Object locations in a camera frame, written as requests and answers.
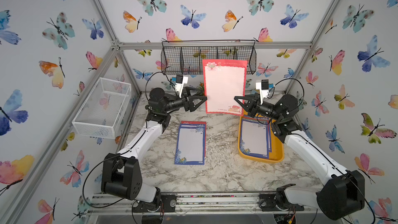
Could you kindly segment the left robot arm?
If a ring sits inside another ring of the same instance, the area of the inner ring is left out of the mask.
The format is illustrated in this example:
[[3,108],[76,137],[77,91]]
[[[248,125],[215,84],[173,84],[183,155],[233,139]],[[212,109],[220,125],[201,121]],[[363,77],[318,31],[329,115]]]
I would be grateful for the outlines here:
[[143,183],[140,162],[154,141],[169,126],[172,112],[181,108],[196,111],[207,97],[198,89],[184,87],[176,94],[168,94],[161,88],[149,93],[148,111],[144,126],[124,148],[116,154],[108,154],[103,161],[101,192],[121,199],[136,200],[146,204],[149,211],[157,211],[161,203],[161,191]]

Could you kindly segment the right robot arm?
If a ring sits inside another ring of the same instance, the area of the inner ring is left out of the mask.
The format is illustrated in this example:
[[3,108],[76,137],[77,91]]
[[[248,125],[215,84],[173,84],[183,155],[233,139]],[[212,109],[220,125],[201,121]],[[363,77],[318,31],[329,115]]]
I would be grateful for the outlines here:
[[299,111],[295,96],[286,94],[276,104],[262,100],[258,93],[235,96],[234,99],[248,116],[261,115],[268,118],[273,135],[293,149],[322,182],[321,189],[301,188],[296,184],[277,188],[276,207],[289,209],[297,205],[308,206],[321,210],[331,220],[338,220],[364,209],[364,176],[357,170],[349,171],[311,141],[294,120]]

